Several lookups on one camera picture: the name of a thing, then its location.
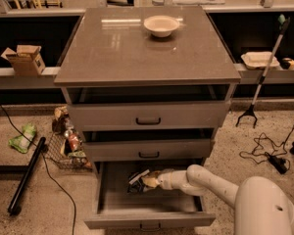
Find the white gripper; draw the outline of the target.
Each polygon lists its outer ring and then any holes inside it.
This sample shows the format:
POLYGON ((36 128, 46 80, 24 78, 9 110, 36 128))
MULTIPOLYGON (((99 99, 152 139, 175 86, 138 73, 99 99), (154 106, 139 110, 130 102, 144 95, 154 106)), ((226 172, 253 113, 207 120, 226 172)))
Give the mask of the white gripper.
POLYGON ((160 186, 164 190, 173 190, 173 169, 155 170, 148 175, 150 177, 143 177, 142 181, 146 190, 152 190, 160 186))

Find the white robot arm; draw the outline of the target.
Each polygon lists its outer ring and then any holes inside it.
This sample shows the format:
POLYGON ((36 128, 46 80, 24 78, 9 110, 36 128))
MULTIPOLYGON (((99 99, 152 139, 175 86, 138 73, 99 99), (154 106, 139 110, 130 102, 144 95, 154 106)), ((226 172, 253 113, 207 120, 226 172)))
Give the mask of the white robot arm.
POLYGON ((192 164, 187 170, 146 170, 142 181, 151 189, 178 189, 191 196, 209 189, 234 208, 234 235, 294 235, 294 205, 267 178, 252 176, 237 186, 192 164))

